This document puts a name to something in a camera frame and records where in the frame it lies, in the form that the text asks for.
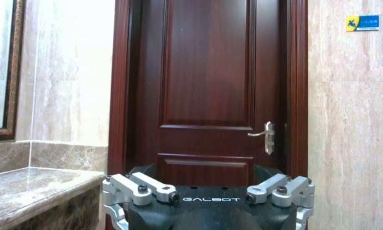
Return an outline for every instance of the sticker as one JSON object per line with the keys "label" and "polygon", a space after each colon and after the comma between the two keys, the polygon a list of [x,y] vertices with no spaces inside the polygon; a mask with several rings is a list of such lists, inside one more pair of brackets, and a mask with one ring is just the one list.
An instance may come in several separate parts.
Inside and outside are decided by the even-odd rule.
{"label": "sticker", "polygon": [[379,16],[349,16],[346,18],[346,31],[379,30]]}

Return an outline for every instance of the silver bracket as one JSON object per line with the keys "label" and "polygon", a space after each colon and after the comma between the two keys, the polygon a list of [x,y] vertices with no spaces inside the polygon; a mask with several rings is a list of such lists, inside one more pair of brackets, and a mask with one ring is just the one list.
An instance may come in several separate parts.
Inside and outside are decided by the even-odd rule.
{"label": "silver bracket", "polygon": [[249,133],[249,137],[260,137],[265,135],[265,152],[272,155],[274,152],[274,136],[276,136],[276,130],[274,130],[274,124],[269,121],[264,125],[265,130],[261,133]]}
{"label": "silver bracket", "polygon": [[103,202],[105,213],[112,218],[116,230],[128,230],[129,223],[125,219],[125,204],[133,202],[138,206],[145,206],[152,202],[152,190],[144,185],[140,189],[132,180],[120,174],[108,176],[103,181]]}
{"label": "silver bracket", "polygon": [[288,185],[273,191],[272,200],[281,207],[297,207],[297,230],[305,230],[308,219],[314,215],[316,185],[306,177],[298,176]]}
{"label": "silver bracket", "polygon": [[268,196],[273,193],[277,187],[288,184],[288,176],[282,174],[274,175],[270,179],[258,185],[248,187],[246,200],[250,204],[261,204],[268,201]]}
{"label": "silver bracket", "polygon": [[148,185],[148,188],[150,188],[152,193],[156,195],[160,202],[170,204],[176,204],[178,202],[178,194],[173,185],[164,184],[141,172],[133,173],[129,179],[137,184]]}

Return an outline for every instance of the door lock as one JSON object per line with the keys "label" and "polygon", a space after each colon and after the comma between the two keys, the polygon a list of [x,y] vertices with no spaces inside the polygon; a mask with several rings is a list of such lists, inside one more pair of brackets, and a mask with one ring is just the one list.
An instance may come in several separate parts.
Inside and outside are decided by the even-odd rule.
{"label": "door lock", "polygon": [[276,136],[276,130],[274,130],[274,124],[269,121],[264,125],[265,130],[261,133],[249,133],[249,137],[260,137],[261,135],[265,135],[265,151],[269,155],[274,152],[274,136]]}

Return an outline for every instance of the silver door handle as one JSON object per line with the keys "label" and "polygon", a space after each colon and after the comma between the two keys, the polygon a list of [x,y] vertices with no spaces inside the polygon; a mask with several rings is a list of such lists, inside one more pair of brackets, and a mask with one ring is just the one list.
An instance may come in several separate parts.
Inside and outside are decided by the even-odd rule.
{"label": "silver door handle", "polygon": [[274,152],[274,136],[276,136],[276,130],[274,130],[274,124],[269,121],[264,125],[264,131],[261,133],[249,133],[249,137],[260,137],[261,135],[265,135],[265,151],[269,155]]}

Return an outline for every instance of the door molding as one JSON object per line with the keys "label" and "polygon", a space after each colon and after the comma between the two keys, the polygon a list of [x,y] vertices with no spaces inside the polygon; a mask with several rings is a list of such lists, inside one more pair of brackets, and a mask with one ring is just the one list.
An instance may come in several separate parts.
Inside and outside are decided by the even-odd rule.
{"label": "door molding", "polygon": [[[140,0],[116,0],[108,174],[124,173],[128,155],[131,62],[138,51]],[[308,0],[288,3],[288,174],[308,176]]]}

